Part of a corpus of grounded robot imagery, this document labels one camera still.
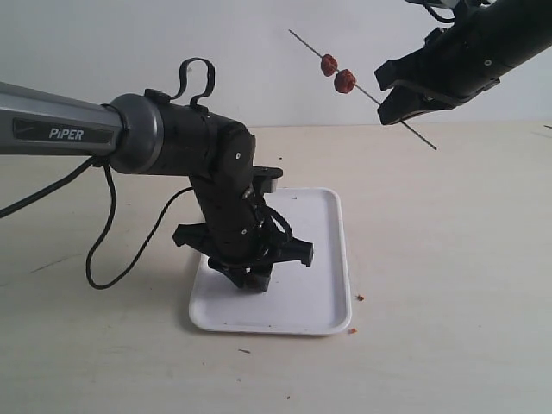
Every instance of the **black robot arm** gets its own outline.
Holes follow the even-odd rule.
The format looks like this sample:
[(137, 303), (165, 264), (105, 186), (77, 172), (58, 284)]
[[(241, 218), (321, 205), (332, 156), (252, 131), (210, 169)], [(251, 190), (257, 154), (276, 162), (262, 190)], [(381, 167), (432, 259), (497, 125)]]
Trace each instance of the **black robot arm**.
[[(207, 65), (205, 91), (176, 105), (196, 60)], [(214, 66), (193, 58), (179, 73), (173, 97), (146, 90), (106, 105), (0, 84), (0, 154), (91, 155), (120, 173), (189, 177), (205, 223), (178, 226), (174, 241), (209, 256), (236, 286), (265, 291), (274, 263), (310, 266), (312, 244), (265, 203), (282, 170), (254, 166), (255, 137), (198, 103), (214, 89)]]
[(375, 72), (380, 89), (392, 89), (378, 109), (384, 125), (462, 105), (552, 46), (550, 0), (407, 1), (451, 8), (454, 25), (436, 28), (423, 48)]

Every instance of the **table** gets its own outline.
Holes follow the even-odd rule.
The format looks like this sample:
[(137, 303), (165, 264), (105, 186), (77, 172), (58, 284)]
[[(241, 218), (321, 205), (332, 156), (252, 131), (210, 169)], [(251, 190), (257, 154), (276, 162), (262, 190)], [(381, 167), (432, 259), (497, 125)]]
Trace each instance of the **table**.
[[(255, 129), (279, 186), (342, 198), (354, 335), (204, 333), (187, 315), (198, 255), (175, 203), (136, 269), (85, 282), (109, 205), (90, 170), (0, 221), (0, 406), (6, 413), (547, 412), (552, 406), (552, 132), (542, 122)], [(7, 205), (76, 166), (0, 157)], [(94, 271), (121, 271), (187, 179), (115, 176)], [(246, 349), (250, 354), (239, 352)]]

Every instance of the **red food piece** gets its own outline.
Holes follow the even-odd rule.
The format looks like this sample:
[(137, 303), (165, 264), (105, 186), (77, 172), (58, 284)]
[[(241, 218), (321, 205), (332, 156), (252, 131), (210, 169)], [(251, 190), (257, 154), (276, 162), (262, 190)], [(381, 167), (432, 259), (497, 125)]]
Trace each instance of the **red food piece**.
[(356, 85), (356, 78), (349, 69), (339, 71), (334, 79), (334, 87), (339, 93), (349, 93)]
[(331, 54), (325, 54), (320, 62), (320, 69), (324, 76), (331, 76), (337, 72), (337, 60)]

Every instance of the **white tray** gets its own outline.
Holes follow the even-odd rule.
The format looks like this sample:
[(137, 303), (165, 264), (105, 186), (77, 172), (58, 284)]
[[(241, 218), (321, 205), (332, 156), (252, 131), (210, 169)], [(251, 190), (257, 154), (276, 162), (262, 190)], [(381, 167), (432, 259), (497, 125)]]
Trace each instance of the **white tray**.
[(263, 334), (330, 335), (351, 320), (340, 200), (323, 188), (266, 195), (298, 239), (314, 243), (311, 267), (277, 263), (267, 292), (237, 289), (202, 257), (191, 292), (190, 319), (200, 329)]

